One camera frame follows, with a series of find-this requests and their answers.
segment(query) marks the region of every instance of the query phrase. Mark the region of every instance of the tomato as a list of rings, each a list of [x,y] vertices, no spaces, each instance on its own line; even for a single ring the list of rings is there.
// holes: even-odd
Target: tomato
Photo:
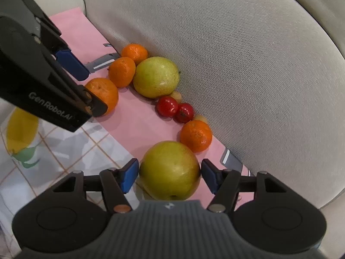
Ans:
[[[163,96],[158,100],[156,109],[163,117],[173,117],[177,112],[178,103],[171,96]]]
[[[194,118],[194,110],[189,103],[181,103],[178,105],[178,109],[175,115],[175,119],[179,123],[186,123]]]

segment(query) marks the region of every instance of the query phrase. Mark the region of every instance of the pink cloth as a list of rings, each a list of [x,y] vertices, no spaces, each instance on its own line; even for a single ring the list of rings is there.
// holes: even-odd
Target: pink cloth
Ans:
[[[51,16],[51,20],[61,30],[62,38],[68,43],[75,56],[84,64],[107,53],[115,52],[112,47],[103,44],[108,41],[83,15],[79,8]],[[108,69],[103,68],[90,74],[85,84],[95,77],[107,77]],[[178,140],[182,125],[172,119],[162,119],[155,111],[155,102],[139,95],[133,88],[119,89],[119,102],[110,114],[97,118],[99,123],[134,157],[143,158],[145,152],[154,144],[164,140]],[[197,155],[201,162],[208,158],[217,168],[225,168],[220,159],[225,146],[213,137],[210,147]],[[242,175],[248,175],[243,166]],[[199,199],[205,207],[212,200],[206,183],[201,179],[200,185],[190,199]],[[251,200],[252,193],[242,193],[238,206]]]

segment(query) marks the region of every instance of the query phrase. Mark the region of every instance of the tangerine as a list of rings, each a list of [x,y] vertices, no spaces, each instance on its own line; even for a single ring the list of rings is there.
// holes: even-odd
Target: tangerine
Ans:
[[[180,142],[194,153],[204,151],[212,142],[212,131],[207,123],[199,120],[189,121],[182,127]]]
[[[132,82],[135,68],[135,63],[132,58],[120,57],[109,66],[109,79],[116,87],[124,88]]]
[[[121,51],[122,57],[132,58],[135,65],[138,65],[141,61],[145,60],[148,56],[146,48],[139,44],[128,44]]]
[[[110,113],[119,101],[117,87],[107,78],[94,78],[85,87],[108,106],[104,115]]]

